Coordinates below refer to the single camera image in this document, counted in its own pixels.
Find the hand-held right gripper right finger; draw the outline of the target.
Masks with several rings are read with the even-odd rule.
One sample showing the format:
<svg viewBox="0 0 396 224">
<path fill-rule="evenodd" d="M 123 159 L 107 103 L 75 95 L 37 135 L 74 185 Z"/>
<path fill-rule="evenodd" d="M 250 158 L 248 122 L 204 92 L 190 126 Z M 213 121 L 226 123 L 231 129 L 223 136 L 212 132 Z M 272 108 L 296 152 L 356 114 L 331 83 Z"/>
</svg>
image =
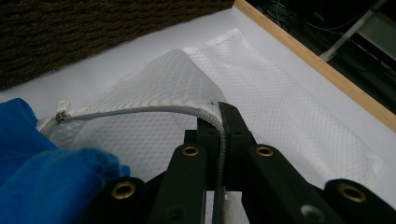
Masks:
<svg viewBox="0 0 396 224">
<path fill-rule="evenodd" d="M 253 137 L 236 106 L 220 102 L 219 109 L 226 140 L 223 184 L 227 190 L 241 190 L 245 156 Z"/>
</svg>

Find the brown woven basket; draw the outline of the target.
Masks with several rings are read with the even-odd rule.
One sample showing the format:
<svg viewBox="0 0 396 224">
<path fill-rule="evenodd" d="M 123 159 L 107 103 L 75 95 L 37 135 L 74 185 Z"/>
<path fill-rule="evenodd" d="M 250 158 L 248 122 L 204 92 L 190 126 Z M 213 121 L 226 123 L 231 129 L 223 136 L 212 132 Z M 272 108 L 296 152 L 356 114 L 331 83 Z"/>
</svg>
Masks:
<svg viewBox="0 0 396 224">
<path fill-rule="evenodd" d="M 0 0 L 0 91 L 235 0 Z"/>
</svg>

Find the blue printed shirt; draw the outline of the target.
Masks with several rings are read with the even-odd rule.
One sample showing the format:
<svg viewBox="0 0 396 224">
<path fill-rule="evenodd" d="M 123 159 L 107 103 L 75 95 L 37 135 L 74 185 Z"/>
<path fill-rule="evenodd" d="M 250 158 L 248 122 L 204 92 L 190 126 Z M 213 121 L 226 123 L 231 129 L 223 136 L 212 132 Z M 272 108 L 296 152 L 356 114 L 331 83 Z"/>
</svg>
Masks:
<svg viewBox="0 0 396 224">
<path fill-rule="evenodd" d="M 0 224 L 79 224 L 100 190 L 130 174 L 95 148 L 59 149 L 21 98 L 0 103 Z"/>
</svg>

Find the light wooden table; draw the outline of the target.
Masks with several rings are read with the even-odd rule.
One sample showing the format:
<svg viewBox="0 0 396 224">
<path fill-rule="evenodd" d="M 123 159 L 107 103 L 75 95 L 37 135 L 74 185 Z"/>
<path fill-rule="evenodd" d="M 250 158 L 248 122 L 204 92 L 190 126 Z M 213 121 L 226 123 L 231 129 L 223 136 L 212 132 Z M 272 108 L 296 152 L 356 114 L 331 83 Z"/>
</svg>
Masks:
<svg viewBox="0 0 396 224">
<path fill-rule="evenodd" d="M 328 79 L 335 87 L 351 98 L 360 107 L 364 108 L 373 117 L 396 132 L 396 115 L 381 105 L 372 96 L 321 60 L 319 56 L 277 26 L 266 16 L 262 15 L 258 9 L 253 7 L 246 0 L 235 0 L 233 5 L 282 45 L 296 54 L 305 63 L 309 64 L 323 77 Z"/>
</svg>

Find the white metal desk frame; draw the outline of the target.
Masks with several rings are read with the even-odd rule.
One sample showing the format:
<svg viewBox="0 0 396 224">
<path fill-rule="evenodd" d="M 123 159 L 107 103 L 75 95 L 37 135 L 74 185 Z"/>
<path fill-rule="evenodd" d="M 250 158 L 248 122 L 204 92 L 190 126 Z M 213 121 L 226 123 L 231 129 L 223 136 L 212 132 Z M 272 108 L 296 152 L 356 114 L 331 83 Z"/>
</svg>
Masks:
<svg viewBox="0 0 396 224">
<path fill-rule="evenodd" d="M 324 62 L 330 61 L 354 34 L 358 34 L 396 61 L 396 21 L 380 11 L 388 1 L 376 0 L 329 49 L 319 55 L 319 58 Z"/>
</svg>

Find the white mesh laundry bag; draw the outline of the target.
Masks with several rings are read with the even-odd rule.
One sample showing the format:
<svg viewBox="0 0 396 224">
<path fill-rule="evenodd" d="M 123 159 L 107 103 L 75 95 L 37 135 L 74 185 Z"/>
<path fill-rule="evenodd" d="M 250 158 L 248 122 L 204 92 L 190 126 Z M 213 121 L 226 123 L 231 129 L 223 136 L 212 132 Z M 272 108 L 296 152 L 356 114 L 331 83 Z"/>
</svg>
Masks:
<svg viewBox="0 0 396 224">
<path fill-rule="evenodd" d="M 253 137 L 241 190 L 223 184 L 220 102 L 237 107 Z M 214 190 L 206 189 L 206 149 L 184 143 L 198 119 L 219 131 Z M 100 148 L 131 169 L 96 196 L 87 223 L 225 224 L 234 217 L 250 224 L 347 224 L 394 217 L 367 187 L 381 159 L 238 30 L 165 53 L 89 105 L 61 101 L 37 128 L 57 147 Z"/>
</svg>

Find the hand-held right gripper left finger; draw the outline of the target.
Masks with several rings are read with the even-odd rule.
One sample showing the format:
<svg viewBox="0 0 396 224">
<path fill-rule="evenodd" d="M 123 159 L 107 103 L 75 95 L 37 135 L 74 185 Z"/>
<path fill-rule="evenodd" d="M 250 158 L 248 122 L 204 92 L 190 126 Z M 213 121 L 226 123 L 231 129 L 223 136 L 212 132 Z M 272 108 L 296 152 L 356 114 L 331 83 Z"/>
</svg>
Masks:
<svg viewBox="0 0 396 224">
<path fill-rule="evenodd" d="M 206 149 L 206 189 L 214 190 L 219 160 L 219 131 L 209 122 L 198 119 L 195 129 L 185 131 L 184 143 L 196 144 Z"/>
</svg>

